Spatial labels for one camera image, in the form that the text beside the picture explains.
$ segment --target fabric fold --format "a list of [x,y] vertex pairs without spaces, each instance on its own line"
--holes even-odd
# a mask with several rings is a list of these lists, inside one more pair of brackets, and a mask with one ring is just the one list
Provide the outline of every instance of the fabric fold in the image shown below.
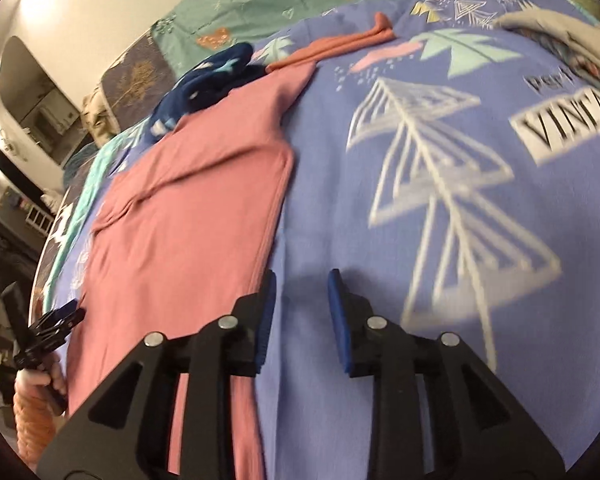
[[538,8],[508,12],[495,20],[494,26],[544,32],[600,67],[600,26],[589,25],[555,10]]
[[[104,229],[119,219],[133,203],[153,195],[156,190],[186,176],[221,164],[232,157],[279,142],[280,116],[302,91],[315,64],[289,67],[251,83],[246,90],[230,92],[217,105],[186,116],[174,129],[178,141],[157,144],[151,156],[140,160],[134,171],[116,177],[107,201],[94,222],[93,231]],[[197,138],[182,145],[182,136],[192,130]],[[182,150],[191,156],[182,156]]]
[[318,61],[335,56],[342,56],[377,44],[395,40],[393,25],[382,12],[376,12],[376,24],[365,32],[331,36],[312,41],[308,46],[296,50],[291,56],[267,66],[267,73],[282,67],[305,61]]

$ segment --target black gripper frame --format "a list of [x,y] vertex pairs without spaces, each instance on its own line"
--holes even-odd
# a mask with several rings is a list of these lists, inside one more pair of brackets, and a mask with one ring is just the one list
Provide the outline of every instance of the black gripper frame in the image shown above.
[[[374,377],[367,480],[564,477],[564,463],[549,439],[456,334],[431,340],[381,317],[368,322],[374,316],[370,303],[347,290],[337,269],[330,275],[333,301],[340,302],[349,328],[350,377]],[[334,327],[338,337],[336,322]],[[426,399],[418,394],[417,374],[424,378]],[[432,435],[433,471],[428,472],[421,400],[428,404]]]
[[[18,352],[13,357],[16,368],[50,372],[53,364],[51,354],[66,342],[71,330],[84,319],[84,309],[78,308],[78,302],[72,300],[47,312],[29,327],[24,317],[26,305],[18,283],[11,283],[0,297],[18,345]],[[43,388],[43,393],[55,415],[66,411],[66,397],[51,384]]]
[[[260,290],[239,298],[230,316],[177,339],[145,336],[51,441],[40,479],[234,480],[230,377],[260,371],[275,288],[268,270]],[[167,467],[181,374],[189,377],[176,475]]]

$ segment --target human hand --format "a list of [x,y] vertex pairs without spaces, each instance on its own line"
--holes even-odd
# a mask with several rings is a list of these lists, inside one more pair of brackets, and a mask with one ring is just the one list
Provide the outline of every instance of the human hand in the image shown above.
[[42,370],[18,370],[16,375],[16,389],[29,397],[45,399],[42,392],[44,386],[51,384],[61,395],[66,395],[66,381],[60,368],[60,357],[57,353],[51,354],[52,365],[50,372]]

